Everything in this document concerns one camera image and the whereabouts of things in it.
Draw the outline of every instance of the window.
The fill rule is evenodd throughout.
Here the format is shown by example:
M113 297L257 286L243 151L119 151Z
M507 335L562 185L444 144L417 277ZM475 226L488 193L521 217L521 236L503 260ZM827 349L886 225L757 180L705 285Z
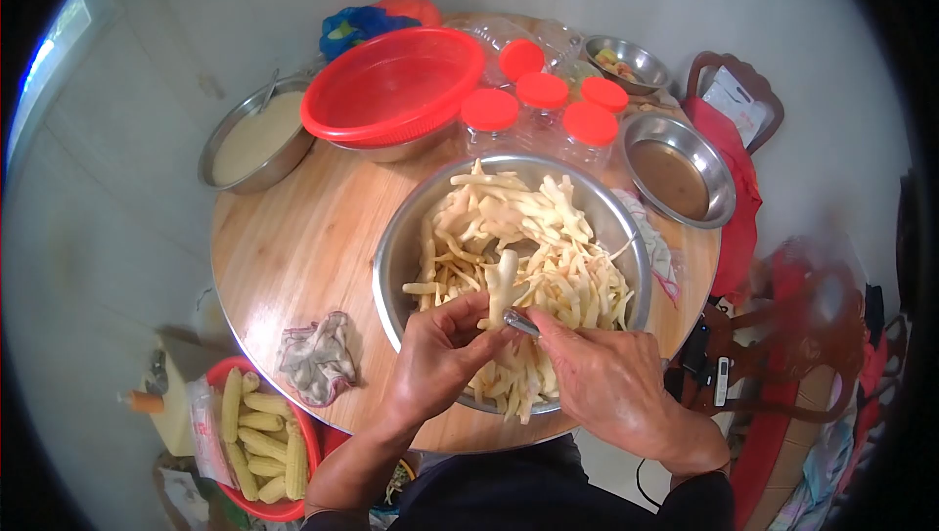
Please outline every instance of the window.
M16 114L13 116L13 126L10 128L9 143L6 148L7 166L23 128L29 120L30 113L40 99L46 84L52 78L53 72L61 65L64 57L90 25L91 15L88 13L85 0L66 0L52 28L49 29L36 51L29 72L22 80L20 100L17 103Z

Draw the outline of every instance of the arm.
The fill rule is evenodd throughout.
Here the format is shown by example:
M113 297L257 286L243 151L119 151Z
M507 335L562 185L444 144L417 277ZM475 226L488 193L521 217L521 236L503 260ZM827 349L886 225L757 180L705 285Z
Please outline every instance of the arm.
M476 292L411 315L385 395L368 427L340 445L313 472L305 514L360 513L365 521L376 496L424 421L443 413L470 378L512 338L514 331L478 332L489 296Z
M526 313L558 377L560 407L606 443L658 460L673 482L719 470L731 454L717 424L665 390L655 337L574 332L535 308Z

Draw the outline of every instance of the plastic jar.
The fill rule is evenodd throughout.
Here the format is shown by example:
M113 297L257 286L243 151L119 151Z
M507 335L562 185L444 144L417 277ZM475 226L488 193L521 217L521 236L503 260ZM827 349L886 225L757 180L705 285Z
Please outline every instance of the plastic jar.
M531 135L560 130L560 118L567 103L567 83L547 73L523 75L515 85L521 101L519 125Z
M557 20L542 20L534 27L534 36L545 49L548 72L558 70L578 59L584 44L582 33Z
M581 60L569 62L556 74L567 83L567 88L570 89L570 92L567 94L568 103L584 100L583 95L581 95L581 85L584 80L590 79L591 77L603 79L603 74L600 73L600 69Z
M626 106L629 105L629 95L611 80L584 79L581 83L581 96L584 101L600 106L613 114L617 122L626 115Z
M564 110L563 124L567 144L561 158L599 178L619 130L616 118L600 106L579 101Z
M519 148L514 124L518 101L499 89L477 89L463 100L460 111L466 152L482 156L487 152Z
M545 51L529 31L505 18L474 21L469 32L487 51L483 81L492 87L514 83L526 73L545 68Z

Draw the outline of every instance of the dish towel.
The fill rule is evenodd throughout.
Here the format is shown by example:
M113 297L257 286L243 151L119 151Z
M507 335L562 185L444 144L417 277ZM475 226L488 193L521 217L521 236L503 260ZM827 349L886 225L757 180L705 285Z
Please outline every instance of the dish towel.
M649 253L651 273L655 275L658 279L658 283L665 289L665 294L669 296L671 302L677 302L679 293L678 280L675 279L675 267L671 264L669 245L665 243L665 239L662 238L662 233L653 228L649 220L646 219L645 207L642 206L642 203L640 203L635 193L614 188L613 194L623 202L623 205L625 205L629 211L629 215L633 217L636 225L640 228L642 241L645 243L646 251Z
M348 329L348 315L333 311L319 324L285 329L281 336L278 371L311 407L328 406L355 386L355 365L346 349Z

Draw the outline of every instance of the hand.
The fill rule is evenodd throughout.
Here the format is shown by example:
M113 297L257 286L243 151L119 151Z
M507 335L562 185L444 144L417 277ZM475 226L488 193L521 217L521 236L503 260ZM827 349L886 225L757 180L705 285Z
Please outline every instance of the hand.
M558 377L560 407L587 431L676 475L722 467L729 459L717 425L665 390L655 337L644 332L574 332L544 311L527 314Z
M382 399L383 420L416 429L456 401L473 375L517 333L511 327L479 333L476 323L488 309L489 294L474 292L410 316Z

